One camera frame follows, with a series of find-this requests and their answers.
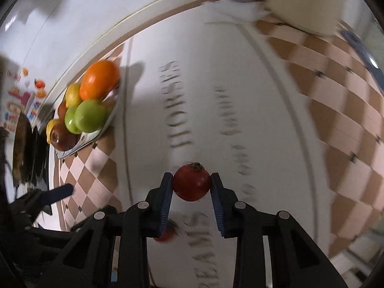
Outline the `small red fruit front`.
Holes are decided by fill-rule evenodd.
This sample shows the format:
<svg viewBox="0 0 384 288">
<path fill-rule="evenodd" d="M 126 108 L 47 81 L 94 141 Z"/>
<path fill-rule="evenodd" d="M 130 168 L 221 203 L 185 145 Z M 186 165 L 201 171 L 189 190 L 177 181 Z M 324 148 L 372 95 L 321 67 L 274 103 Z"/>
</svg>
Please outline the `small red fruit front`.
<svg viewBox="0 0 384 288">
<path fill-rule="evenodd" d="M 154 240 L 160 243 L 172 242 L 178 236 L 178 225 L 174 220 L 168 219 L 165 229 L 160 237 Z"/>
</svg>

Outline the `small red fruit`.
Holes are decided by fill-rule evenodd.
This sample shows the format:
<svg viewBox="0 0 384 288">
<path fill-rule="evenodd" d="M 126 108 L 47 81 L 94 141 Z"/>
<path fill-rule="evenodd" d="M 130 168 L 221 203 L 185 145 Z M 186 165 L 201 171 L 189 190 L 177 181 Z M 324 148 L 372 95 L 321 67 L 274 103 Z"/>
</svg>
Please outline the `small red fruit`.
<svg viewBox="0 0 384 288">
<path fill-rule="evenodd" d="M 211 177 L 199 162 L 184 164 L 173 177 L 173 191 L 184 201 L 196 202 L 203 198 L 211 187 Z"/>
<path fill-rule="evenodd" d="M 168 219 L 165 229 L 160 237 L 154 240 L 160 243 L 172 242 L 178 236 L 178 225 L 174 220 Z"/>
</svg>

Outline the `small red fruit back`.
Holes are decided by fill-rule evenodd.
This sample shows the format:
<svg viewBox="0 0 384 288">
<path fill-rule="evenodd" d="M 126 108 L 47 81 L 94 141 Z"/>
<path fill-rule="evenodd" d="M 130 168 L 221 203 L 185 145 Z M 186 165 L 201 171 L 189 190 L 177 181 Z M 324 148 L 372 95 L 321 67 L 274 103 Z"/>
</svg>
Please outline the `small red fruit back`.
<svg viewBox="0 0 384 288">
<path fill-rule="evenodd" d="M 211 187 L 211 177 L 199 162 L 184 164 L 173 177 L 173 191 L 184 201 L 196 202 L 203 198 Z"/>
</svg>

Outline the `dark red apple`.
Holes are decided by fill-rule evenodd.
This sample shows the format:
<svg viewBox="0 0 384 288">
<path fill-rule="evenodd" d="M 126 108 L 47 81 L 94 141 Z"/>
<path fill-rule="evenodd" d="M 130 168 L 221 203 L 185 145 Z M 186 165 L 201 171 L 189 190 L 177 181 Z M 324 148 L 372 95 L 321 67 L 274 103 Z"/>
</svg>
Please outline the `dark red apple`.
<svg viewBox="0 0 384 288">
<path fill-rule="evenodd" d="M 79 140 L 79 136 L 69 132 L 63 121 L 58 121 L 49 134 L 50 144 L 58 151 L 71 150 Z"/>
</svg>

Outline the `yellow pear front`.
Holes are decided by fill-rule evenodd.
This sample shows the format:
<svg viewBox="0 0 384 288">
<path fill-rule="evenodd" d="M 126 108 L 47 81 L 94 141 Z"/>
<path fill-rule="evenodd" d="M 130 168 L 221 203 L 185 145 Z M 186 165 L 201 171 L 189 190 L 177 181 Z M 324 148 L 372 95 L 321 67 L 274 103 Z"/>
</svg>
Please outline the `yellow pear front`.
<svg viewBox="0 0 384 288">
<path fill-rule="evenodd" d="M 47 126 L 46 126 L 46 140 L 47 140 L 47 143 L 48 144 L 51 144 L 51 141 L 50 141 L 50 134 L 51 134 L 51 131 L 53 129 L 53 127 L 55 126 L 55 124 L 58 124 L 60 122 L 60 119 L 51 119 Z"/>
</svg>

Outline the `yellow pear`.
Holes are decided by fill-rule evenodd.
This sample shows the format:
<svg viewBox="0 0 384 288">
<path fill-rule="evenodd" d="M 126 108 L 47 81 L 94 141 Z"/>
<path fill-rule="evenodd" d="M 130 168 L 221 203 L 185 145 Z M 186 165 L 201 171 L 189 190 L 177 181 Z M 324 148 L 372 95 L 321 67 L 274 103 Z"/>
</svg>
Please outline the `yellow pear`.
<svg viewBox="0 0 384 288">
<path fill-rule="evenodd" d="M 77 107 L 82 102 L 79 83 L 73 83 L 66 89 L 65 102 L 66 108 Z"/>
<path fill-rule="evenodd" d="M 58 124 L 60 122 L 60 119 L 51 119 L 47 126 L 46 126 L 46 140 L 47 140 L 47 143 L 48 144 L 51 144 L 51 141 L 50 141 L 50 134 L 51 134 L 51 131 L 53 129 L 53 127 L 55 126 L 55 124 Z"/>
</svg>

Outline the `green apple back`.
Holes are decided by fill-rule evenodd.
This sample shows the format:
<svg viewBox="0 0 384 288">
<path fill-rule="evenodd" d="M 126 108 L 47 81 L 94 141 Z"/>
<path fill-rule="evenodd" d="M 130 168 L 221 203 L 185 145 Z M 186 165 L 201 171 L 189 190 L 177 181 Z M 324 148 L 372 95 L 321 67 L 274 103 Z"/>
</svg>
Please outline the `green apple back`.
<svg viewBox="0 0 384 288">
<path fill-rule="evenodd" d="M 73 106 L 66 111 L 66 114 L 64 117 L 64 123 L 69 132 L 71 132 L 74 135 L 80 135 L 81 131 L 76 126 L 76 123 L 74 120 L 76 109 L 77 107 Z"/>
</svg>

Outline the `green apple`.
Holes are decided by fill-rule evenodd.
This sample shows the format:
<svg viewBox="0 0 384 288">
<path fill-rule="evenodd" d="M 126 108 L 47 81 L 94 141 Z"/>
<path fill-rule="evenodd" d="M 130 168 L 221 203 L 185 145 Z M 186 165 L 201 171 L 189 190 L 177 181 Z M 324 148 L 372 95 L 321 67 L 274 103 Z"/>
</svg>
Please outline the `green apple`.
<svg viewBox="0 0 384 288">
<path fill-rule="evenodd" d="M 69 132 L 71 132 L 74 135 L 80 135 L 81 131 L 76 126 L 76 123 L 74 120 L 76 109 L 77 107 L 73 106 L 66 111 L 66 114 L 64 117 L 64 123 Z"/>
<path fill-rule="evenodd" d="M 74 120 L 81 132 L 93 133 L 105 125 L 107 118 L 107 107 L 100 100 L 89 99 L 77 107 Z"/>
</svg>

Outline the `brown red round fruit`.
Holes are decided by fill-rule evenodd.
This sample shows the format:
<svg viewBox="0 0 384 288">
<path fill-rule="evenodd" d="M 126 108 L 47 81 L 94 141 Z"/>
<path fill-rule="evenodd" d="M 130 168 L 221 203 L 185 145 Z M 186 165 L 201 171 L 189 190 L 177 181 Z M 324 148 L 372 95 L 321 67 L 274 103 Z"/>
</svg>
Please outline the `brown red round fruit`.
<svg viewBox="0 0 384 288">
<path fill-rule="evenodd" d="M 66 107 L 66 100 L 63 100 L 57 108 L 59 120 L 64 121 L 67 109 L 68 108 Z"/>
</svg>

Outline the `green apple front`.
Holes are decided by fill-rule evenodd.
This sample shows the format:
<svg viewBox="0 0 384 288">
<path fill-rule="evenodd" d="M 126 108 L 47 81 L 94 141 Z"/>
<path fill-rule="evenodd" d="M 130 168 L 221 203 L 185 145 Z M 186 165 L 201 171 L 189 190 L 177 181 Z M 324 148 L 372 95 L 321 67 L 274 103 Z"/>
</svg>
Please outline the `green apple front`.
<svg viewBox="0 0 384 288">
<path fill-rule="evenodd" d="M 100 100 L 89 99 L 77 107 L 74 120 L 81 132 L 93 133 L 105 125 L 107 118 L 107 107 Z"/>
</svg>

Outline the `yellow pear back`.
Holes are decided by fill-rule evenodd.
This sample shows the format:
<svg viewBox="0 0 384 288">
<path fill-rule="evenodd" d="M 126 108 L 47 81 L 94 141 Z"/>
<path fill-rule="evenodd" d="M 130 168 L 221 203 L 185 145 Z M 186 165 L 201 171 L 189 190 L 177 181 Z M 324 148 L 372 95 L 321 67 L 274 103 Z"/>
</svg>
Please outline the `yellow pear back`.
<svg viewBox="0 0 384 288">
<path fill-rule="evenodd" d="M 79 83 L 73 83 L 66 89 L 65 102 L 66 108 L 77 107 L 82 102 Z"/>
</svg>

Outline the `orange back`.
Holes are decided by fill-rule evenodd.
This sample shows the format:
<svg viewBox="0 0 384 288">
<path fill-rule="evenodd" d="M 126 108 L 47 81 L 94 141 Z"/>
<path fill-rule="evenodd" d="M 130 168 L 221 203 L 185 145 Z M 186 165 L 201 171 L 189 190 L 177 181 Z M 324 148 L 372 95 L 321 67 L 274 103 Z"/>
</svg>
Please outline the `orange back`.
<svg viewBox="0 0 384 288">
<path fill-rule="evenodd" d="M 103 100 L 119 84 L 119 68 L 109 60 L 92 64 L 83 77 L 79 94 L 85 100 Z"/>
</svg>

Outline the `black gas stove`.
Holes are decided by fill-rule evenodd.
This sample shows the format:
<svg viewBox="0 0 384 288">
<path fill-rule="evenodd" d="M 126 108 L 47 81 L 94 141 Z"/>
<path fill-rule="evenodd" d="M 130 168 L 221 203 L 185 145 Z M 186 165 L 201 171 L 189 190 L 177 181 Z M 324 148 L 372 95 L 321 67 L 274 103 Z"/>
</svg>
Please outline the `black gas stove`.
<svg viewBox="0 0 384 288">
<path fill-rule="evenodd" d="M 48 182 L 49 169 L 49 144 L 46 140 L 46 134 L 39 133 L 38 128 L 33 128 L 33 164 L 30 182 L 37 186 L 38 180 Z"/>
</svg>

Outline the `oval floral ceramic plate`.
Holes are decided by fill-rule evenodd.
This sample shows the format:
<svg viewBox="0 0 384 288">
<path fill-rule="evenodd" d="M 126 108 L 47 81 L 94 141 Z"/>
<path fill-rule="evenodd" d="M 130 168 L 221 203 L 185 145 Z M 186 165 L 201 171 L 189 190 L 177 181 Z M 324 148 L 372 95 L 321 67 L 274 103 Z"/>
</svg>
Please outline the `oval floral ceramic plate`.
<svg viewBox="0 0 384 288">
<path fill-rule="evenodd" d="M 58 159 L 64 159 L 96 141 L 111 124 L 118 104 L 120 85 L 116 85 L 103 100 L 90 100 L 82 102 L 79 111 L 70 111 L 67 121 L 69 127 L 78 129 L 75 134 L 77 143 L 68 150 L 55 150 Z"/>
</svg>

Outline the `white folded tissue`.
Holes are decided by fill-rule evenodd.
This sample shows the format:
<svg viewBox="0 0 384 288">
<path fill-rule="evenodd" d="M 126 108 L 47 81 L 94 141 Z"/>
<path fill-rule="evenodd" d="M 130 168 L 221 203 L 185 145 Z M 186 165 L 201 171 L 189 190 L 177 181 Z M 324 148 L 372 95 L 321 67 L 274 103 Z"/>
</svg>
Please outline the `white folded tissue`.
<svg viewBox="0 0 384 288">
<path fill-rule="evenodd" d="M 202 7 L 206 11 L 206 23 L 254 23 L 270 11 L 265 10 L 263 2 L 241 3 L 233 0 L 205 2 Z"/>
</svg>

